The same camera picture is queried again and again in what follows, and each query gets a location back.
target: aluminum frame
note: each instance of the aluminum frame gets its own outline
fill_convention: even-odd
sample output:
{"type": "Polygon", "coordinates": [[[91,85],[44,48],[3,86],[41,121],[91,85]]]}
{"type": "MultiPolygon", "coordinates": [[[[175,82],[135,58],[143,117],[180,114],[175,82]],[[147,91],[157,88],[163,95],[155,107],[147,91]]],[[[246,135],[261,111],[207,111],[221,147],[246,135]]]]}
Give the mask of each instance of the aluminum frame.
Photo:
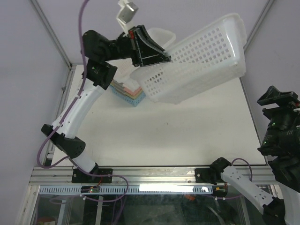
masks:
{"type": "MultiPolygon", "coordinates": [[[[195,169],[208,168],[208,166],[177,166],[177,167],[110,167],[113,174],[127,178],[130,185],[145,183],[169,183],[176,185],[209,185],[209,183],[196,183],[195,169]]],[[[237,166],[237,170],[249,178],[247,166],[237,166]]],[[[256,185],[277,184],[272,170],[267,165],[252,166],[253,183],[256,185]]],[[[29,185],[78,185],[72,184],[73,169],[71,166],[57,166],[51,169],[35,167],[29,185]]],[[[113,177],[111,185],[125,185],[121,178],[113,177]]]]}

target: black mounting bracket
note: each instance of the black mounting bracket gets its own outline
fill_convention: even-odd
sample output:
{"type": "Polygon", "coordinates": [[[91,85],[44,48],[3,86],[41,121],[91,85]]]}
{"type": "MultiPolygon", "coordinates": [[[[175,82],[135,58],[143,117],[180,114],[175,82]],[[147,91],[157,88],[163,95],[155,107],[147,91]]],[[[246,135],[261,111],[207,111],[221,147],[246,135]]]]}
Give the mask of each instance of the black mounting bracket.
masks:
{"type": "MultiPolygon", "coordinates": [[[[113,174],[113,169],[98,168],[96,172],[93,172],[93,174],[97,174],[97,175],[113,174]]],[[[74,184],[99,183],[100,180],[101,180],[101,177],[92,177],[92,176],[88,176],[88,175],[82,173],[78,169],[73,170],[72,183],[74,183],[74,184]]],[[[102,184],[111,184],[112,183],[112,177],[103,177],[101,183],[102,184]]]]}
{"type": "Polygon", "coordinates": [[[221,179],[221,173],[228,166],[231,166],[231,163],[227,159],[220,157],[209,168],[195,169],[196,183],[211,183],[213,185],[224,183],[221,179]]]}

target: mesh basket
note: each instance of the mesh basket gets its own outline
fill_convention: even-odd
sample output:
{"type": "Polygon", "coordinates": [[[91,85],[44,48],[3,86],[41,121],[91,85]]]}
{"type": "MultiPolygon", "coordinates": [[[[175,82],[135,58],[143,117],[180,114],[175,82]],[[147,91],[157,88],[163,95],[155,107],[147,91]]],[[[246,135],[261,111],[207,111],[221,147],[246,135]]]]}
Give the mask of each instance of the mesh basket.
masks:
{"type": "Polygon", "coordinates": [[[246,71],[246,31],[238,14],[226,15],[166,49],[169,63],[131,74],[152,101],[177,104],[246,71]]]}

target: white bracket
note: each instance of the white bracket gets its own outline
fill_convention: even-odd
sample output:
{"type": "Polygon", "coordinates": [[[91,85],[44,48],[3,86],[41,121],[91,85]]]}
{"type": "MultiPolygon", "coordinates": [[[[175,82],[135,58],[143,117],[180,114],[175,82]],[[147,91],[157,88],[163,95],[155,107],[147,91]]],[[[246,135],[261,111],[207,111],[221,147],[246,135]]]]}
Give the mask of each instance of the white bracket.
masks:
{"type": "Polygon", "coordinates": [[[263,214],[263,206],[273,201],[273,195],[261,190],[254,183],[245,178],[234,166],[228,166],[221,173],[223,181],[231,184],[244,195],[263,214]]]}
{"type": "Polygon", "coordinates": [[[123,29],[124,33],[127,35],[128,30],[133,28],[132,18],[135,16],[138,7],[136,4],[129,0],[119,0],[118,4],[121,6],[119,13],[117,14],[117,21],[123,29]]]}
{"type": "Polygon", "coordinates": [[[102,95],[105,90],[100,86],[94,86],[93,81],[86,79],[83,91],[80,96],[77,93],[70,99],[64,111],[52,123],[53,128],[60,126],[57,130],[58,134],[65,134],[66,138],[75,138],[77,131],[85,118],[86,114],[94,104],[94,102],[102,95]],[[78,98],[71,111],[68,113],[64,122],[60,124],[62,116],[65,114],[71,102],[78,98]]]}

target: orange wire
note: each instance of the orange wire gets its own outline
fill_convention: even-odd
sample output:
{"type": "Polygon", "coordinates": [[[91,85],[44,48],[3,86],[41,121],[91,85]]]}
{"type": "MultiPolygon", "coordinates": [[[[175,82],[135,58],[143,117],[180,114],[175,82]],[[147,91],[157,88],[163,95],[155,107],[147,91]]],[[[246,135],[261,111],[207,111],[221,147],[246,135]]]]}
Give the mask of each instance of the orange wire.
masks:
{"type": "Polygon", "coordinates": [[[99,186],[101,184],[102,180],[103,180],[103,177],[101,177],[101,180],[99,181],[99,183],[97,184],[97,186],[99,186]]]}

